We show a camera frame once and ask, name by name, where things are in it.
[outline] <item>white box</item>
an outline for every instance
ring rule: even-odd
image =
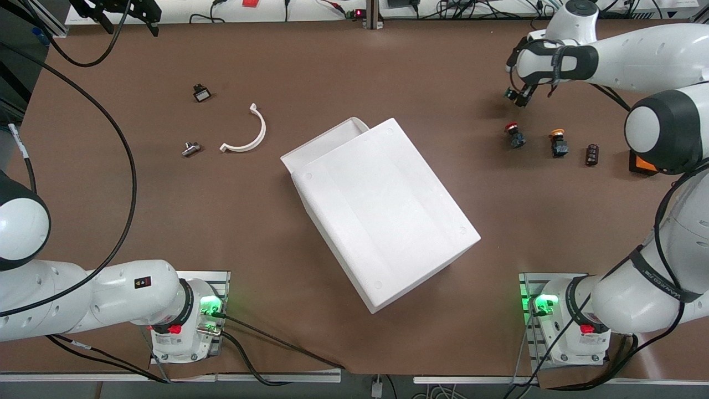
[[[371,313],[480,240],[394,119],[348,119],[281,160]]]

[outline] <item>round white cap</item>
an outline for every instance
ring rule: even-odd
[[[650,151],[660,137],[660,121],[654,111],[639,106],[630,112],[625,121],[625,140],[636,153]]]
[[[0,258],[17,261],[32,256],[47,240],[49,215],[29,198],[0,205]]]

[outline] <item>white cable connector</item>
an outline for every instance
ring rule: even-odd
[[[243,153],[245,151],[253,150],[264,139],[264,137],[266,136],[266,121],[264,121],[264,117],[256,109],[256,104],[251,104],[251,107],[249,107],[249,110],[251,111],[252,114],[258,116],[259,119],[261,119],[261,132],[259,133],[258,136],[256,136],[254,141],[252,141],[251,143],[248,143],[246,146],[234,147],[234,146],[228,145],[227,143],[224,143],[224,144],[222,144],[221,147],[219,147],[219,150],[221,152],[225,152],[225,151],[229,150],[229,151],[234,151],[236,153]]]
[[[22,140],[20,140],[20,132],[17,130],[17,127],[15,124],[8,124],[7,127],[10,128],[10,132],[12,132],[12,137],[15,139],[15,143],[17,143],[17,148],[20,149],[20,153],[22,154],[22,158],[27,159],[30,157],[30,155],[27,153],[27,148],[25,148],[25,145],[22,144]]]
[[[379,378],[380,375],[376,375],[376,380],[372,381],[372,397],[374,399],[380,399],[381,398],[381,392],[384,389],[384,384],[381,382],[381,379]]]

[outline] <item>white c-shaped object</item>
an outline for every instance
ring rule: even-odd
[[[241,146],[241,147],[234,147],[234,146],[228,145],[227,143],[224,143],[224,144],[222,144],[221,147],[219,147],[219,150],[221,152],[225,152],[225,151],[229,150],[229,151],[234,151],[237,153],[243,153],[245,151],[253,150],[264,139],[264,137],[266,136],[266,121],[264,121],[264,117],[261,115],[260,112],[258,112],[258,110],[256,110],[255,103],[251,104],[251,107],[249,107],[249,110],[251,111],[252,114],[258,116],[259,119],[261,119],[261,131],[259,132],[259,135],[256,136],[254,141],[252,141],[251,143],[248,143],[245,146]]]

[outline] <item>red button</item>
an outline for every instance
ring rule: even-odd
[[[595,329],[590,324],[582,324],[581,325],[581,333],[582,334],[592,334],[594,331],[595,331]]]

